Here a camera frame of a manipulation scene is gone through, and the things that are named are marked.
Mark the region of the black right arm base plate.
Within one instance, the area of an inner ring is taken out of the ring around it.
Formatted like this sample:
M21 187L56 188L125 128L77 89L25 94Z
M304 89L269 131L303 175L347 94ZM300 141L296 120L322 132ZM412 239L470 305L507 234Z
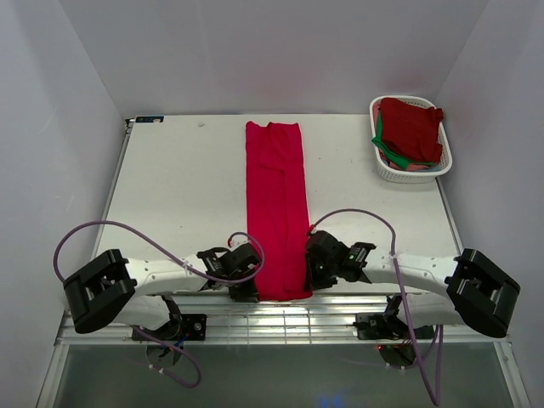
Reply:
M408 325L392 314L358 313L353 326L360 340L405 340L410 337Z

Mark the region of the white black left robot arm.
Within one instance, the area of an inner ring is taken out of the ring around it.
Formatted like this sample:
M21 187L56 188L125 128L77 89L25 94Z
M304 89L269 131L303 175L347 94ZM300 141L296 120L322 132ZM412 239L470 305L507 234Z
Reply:
M172 295L224 287L233 294L253 290L253 276L262 263L250 242L234 249L214 247L180 262L125 258L110 249L70 275L63 287L79 334L118 323L134 326L136 341L148 335L164 341L200 339L195 322L182 316Z

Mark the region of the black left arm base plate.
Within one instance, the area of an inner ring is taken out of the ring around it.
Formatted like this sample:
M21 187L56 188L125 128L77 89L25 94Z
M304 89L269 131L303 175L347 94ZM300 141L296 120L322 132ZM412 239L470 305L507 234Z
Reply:
M207 315L181 314L156 330L142 327L141 331L162 341L203 341L207 332Z

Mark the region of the bright red t shirt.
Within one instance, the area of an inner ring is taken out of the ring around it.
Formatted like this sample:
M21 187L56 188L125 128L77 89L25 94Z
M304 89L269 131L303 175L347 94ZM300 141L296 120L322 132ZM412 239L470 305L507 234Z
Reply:
M246 124L246 222L265 256L255 278L260 298L311 297L306 287L309 212L303 141L296 123Z

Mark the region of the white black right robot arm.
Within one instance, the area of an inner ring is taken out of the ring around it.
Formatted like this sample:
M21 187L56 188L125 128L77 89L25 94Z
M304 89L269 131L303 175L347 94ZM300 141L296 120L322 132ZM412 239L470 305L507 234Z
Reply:
M395 257L371 243L346 246L321 230L309 236L305 251L306 283L312 290L331 288L340 279L413 289L388 302L382 327L393 337L404 337L414 327L465 325L504 338L520 294L519 283L475 249L457 257Z

